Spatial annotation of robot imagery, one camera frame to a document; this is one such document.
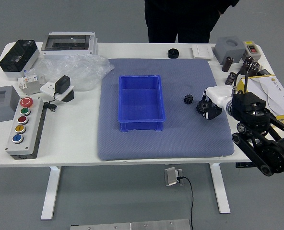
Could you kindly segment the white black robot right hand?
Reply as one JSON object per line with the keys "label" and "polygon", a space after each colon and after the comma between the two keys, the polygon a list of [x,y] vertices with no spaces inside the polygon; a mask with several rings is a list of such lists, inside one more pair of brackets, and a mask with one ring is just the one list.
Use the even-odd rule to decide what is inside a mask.
{"label": "white black robot right hand", "polygon": [[203,92],[202,99],[198,102],[196,110],[205,119],[212,120],[224,110],[231,115],[232,87],[208,87]]}

